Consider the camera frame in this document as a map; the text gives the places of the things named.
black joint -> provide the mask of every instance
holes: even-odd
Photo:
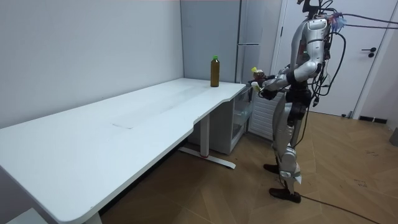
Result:
[[[316,107],[319,104],[319,97],[316,97],[315,100],[313,101],[312,107]]]
[[[273,100],[277,94],[278,94],[278,91],[263,90],[261,92],[262,97],[264,97],[267,100]]]
[[[317,65],[317,70],[315,71],[317,74],[319,74],[322,71],[322,64],[318,63]]]
[[[286,75],[286,79],[287,79],[287,82],[291,85],[296,85],[298,83],[296,80],[296,77],[294,77],[294,71],[289,72]]]

desk leg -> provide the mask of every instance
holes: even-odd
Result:
[[[102,224],[100,215],[95,213],[89,220],[85,222],[85,224]]]
[[[226,166],[230,169],[235,169],[236,165],[232,162],[228,162],[213,156],[209,156],[209,134],[210,134],[210,115],[206,115],[200,121],[200,153],[186,147],[181,147],[180,151],[189,153],[191,155],[201,157],[211,162],[215,162]]]

white refrigerator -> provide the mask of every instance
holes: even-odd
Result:
[[[259,63],[266,2],[181,1],[185,78],[210,79],[213,55],[220,81],[248,83]]]
[[[252,80],[252,67],[271,72],[285,0],[180,2],[185,78],[209,80],[213,55],[220,60],[222,82],[247,84]],[[250,98],[244,92],[211,114],[213,121],[218,120],[210,128],[216,139],[210,138],[211,149],[229,154],[246,131],[272,139],[272,114],[280,96],[267,101],[253,95]],[[189,140],[198,142],[198,126]]]

desk surface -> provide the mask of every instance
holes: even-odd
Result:
[[[245,85],[181,78],[0,129],[0,166],[59,223],[82,223]]]

yellow object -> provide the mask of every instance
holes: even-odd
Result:
[[[253,90],[256,91],[257,93],[261,91],[261,88],[260,88],[258,82],[252,82],[251,86],[253,87]]]

